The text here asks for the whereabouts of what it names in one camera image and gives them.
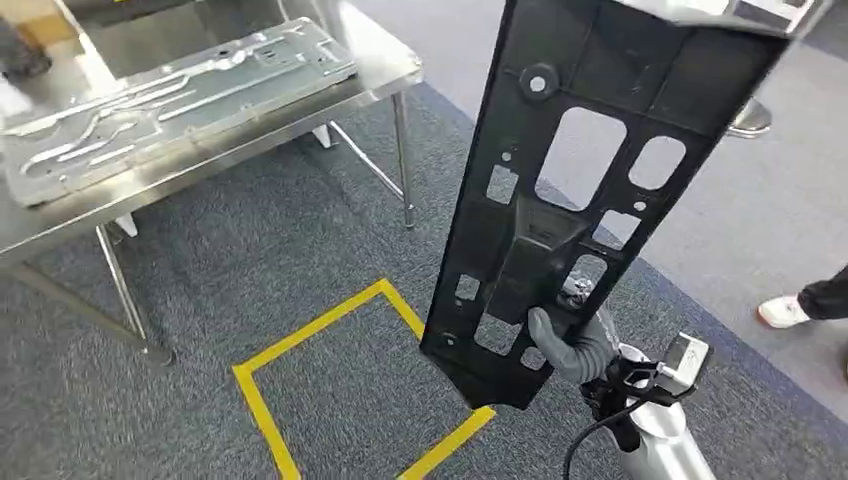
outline stainless steel table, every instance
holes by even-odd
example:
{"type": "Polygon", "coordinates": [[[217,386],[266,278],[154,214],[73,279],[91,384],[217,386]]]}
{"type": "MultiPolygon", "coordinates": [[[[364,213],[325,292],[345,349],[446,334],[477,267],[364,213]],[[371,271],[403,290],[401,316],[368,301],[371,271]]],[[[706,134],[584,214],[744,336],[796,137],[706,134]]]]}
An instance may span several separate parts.
{"type": "Polygon", "coordinates": [[[133,12],[116,11],[120,4],[112,5],[111,10],[103,6],[109,3],[66,0],[58,4],[78,36],[51,46],[51,70],[22,86],[39,108],[55,108],[72,97],[96,96],[113,89],[120,78],[303,16],[349,49],[358,75],[265,115],[261,121],[227,130],[205,142],[202,150],[169,152],[39,207],[20,207],[5,189],[0,189],[0,268],[64,303],[152,361],[169,363],[172,353],[147,340],[105,228],[107,223],[310,131],[328,147],[332,130],[400,199],[405,225],[413,226],[403,91],[422,80],[421,62],[362,12],[345,0],[206,0],[182,4],[177,0],[169,2],[177,6],[138,17],[133,12]],[[334,122],[339,116],[389,97],[395,114],[400,186],[334,122]],[[103,248],[129,327],[26,262],[39,252],[92,231],[96,231],[103,248]]]}

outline mounting hole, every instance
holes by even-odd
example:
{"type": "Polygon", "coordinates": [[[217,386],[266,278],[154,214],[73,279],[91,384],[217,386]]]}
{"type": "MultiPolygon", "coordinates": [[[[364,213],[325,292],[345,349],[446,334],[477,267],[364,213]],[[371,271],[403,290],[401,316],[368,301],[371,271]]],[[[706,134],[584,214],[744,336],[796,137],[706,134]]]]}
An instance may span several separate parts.
{"type": "Polygon", "coordinates": [[[454,334],[445,332],[445,333],[442,334],[442,337],[444,337],[445,344],[447,344],[447,346],[452,347],[452,346],[456,345],[457,340],[456,340],[456,336],[454,334]]]}
{"type": "Polygon", "coordinates": [[[542,77],[533,77],[530,79],[530,90],[536,93],[545,90],[545,87],[548,86],[548,82],[545,81],[542,77]]]}

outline metal stand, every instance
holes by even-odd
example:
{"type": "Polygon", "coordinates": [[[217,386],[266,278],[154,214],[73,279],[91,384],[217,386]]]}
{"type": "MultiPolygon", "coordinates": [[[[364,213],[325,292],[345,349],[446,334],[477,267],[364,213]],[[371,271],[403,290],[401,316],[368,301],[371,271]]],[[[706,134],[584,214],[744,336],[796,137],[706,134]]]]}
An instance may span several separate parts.
{"type": "Polygon", "coordinates": [[[756,98],[752,98],[733,119],[727,133],[739,138],[758,138],[771,130],[771,122],[771,112],[756,98]]]}
{"type": "Polygon", "coordinates": [[[141,316],[139,315],[132,295],[129,292],[127,283],[124,280],[124,274],[118,264],[118,258],[115,255],[115,251],[112,249],[112,243],[109,239],[108,233],[106,232],[106,228],[103,225],[97,227],[97,238],[100,241],[100,246],[103,248],[103,253],[106,256],[106,262],[109,264],[109,271],[112,274],[112,280],[115,282],[115,287],[118,289],[118,295],[121,297],[121,304],[127,314],[130,324],[129,329],[121,322],[86,302],[76,293],[59,284],[47,274],[26,262],[13,267],[10,273],[21,283],[28,285],[29,287],[43,293],[47,297],[64,304],[66,307],[79,314],[83,320],[102,328],[107,334],[117,340],[120,340],[121,342],[141,351],[141,353],[143,353],[150,362],[158,365],[170,364],[174,359],[174,353],[166,348],[157,347],[147,340],[147,334],[145,333],[144,327],[141,323],[141,316]]]}
{"type": "MultiPolygon", "coordinates": [[[[342,130],[336,122],[330,121],[327,125],[332,128],[338,136],[353,150],[353,153],[371,170],[374,175],[377,176],[377,179],[389,189],[392,194],[398,198],[401,202],[403,202],[403,220],[404,226],[408,229],[411,229],[415,226],[415,206],[412,204],[412,194],[411,194],[411,177],[409,173],[409,167],[407,166],[407,159],[409,158],[409,148],[406,137],[406,100],[404,98],[403,92],[396,93],[392,95],[392,106],[394,107],[394,116],[395,116],[395,137],[397,138],[397,147],[398,147],[398,163],[400,166],[400,184],[401,187],[398,187],[392,179],[386,175],[385,172],[380,170],[368,155],[362,151],[361,148],[350,138],[350,136],[342,130]]],[[[332,144],[330,143],[329,134],[325,133],[319,129],[315,129],[312,131],[313,134],[318,138],[321,142],[321,145],[324,148],[329,148],[332,144]]]]}

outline metal bracket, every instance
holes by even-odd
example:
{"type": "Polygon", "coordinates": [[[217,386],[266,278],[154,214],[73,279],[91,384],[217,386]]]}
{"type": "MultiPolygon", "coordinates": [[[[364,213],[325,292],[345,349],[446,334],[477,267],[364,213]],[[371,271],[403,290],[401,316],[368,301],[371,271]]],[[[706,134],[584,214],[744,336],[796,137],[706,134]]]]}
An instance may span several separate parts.
{"type": "Polygon", "coordinates": [[[588,321],[659,226],[789,44],[778,31],[612,0],[508,0],[421,350],[472,408],[526,408],[552,367],[525,366],[526,312],[543,306],[568,329],[588,321]],[[589,205],[567,210],[534,191],[562,115],[581,107],[627,134],[589,205]],[[661,187],[628,178],[645,144],[686,153],[661,187]],[[517,177],[505,203],[487,197],[497,169],[517,177]],[[592,234],[609,211],[639,225],[620,249],[592,234]],[[606,271],[582,304],[556,301],[582,255],[606,271]],[[476,282],[459,295],[460,277],[476,282]],[[474,340],[483,314],[521,325],[508,353],[474,340]]]}

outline gray carpet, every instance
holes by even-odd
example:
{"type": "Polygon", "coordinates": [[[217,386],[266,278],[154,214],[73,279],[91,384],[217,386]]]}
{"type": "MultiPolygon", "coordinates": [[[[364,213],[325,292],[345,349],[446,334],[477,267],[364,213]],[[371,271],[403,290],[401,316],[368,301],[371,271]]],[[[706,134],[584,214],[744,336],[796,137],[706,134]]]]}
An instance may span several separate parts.
{"type": "MultiPolygon", "coordinates": [[[[154,337],[177,351],[170,368],[150,368],[0,279],[0,477],[276,476],[230,366],[381,277],[426,318],[471,131],[427,86],[409,103],[412,232],[350,151],[324,151],[312,138],[138,212],[141,234],[119,255],[154,337]]],[[[340,123],[396,177],[387,104],[340,123]]],[[[120,312],[93,238],[38,263],[120,312]]],[[[848,478],[845,425],[649,265],[631,268],[608,307],[622,337],[649,353],[679,329],[717,345],[685,406],[718,478],[848,478]]],[[[381,299],[254,378],[307,478],[397,475],[469,413],[381,299]]],[[[526,412],[497,410],[434,478],[555,478],[570,438],[589,423],[576,388],[558,378],[526,412]]],[[[581,448],[574,470],[622,478],[603,435],[581,448]]]]}

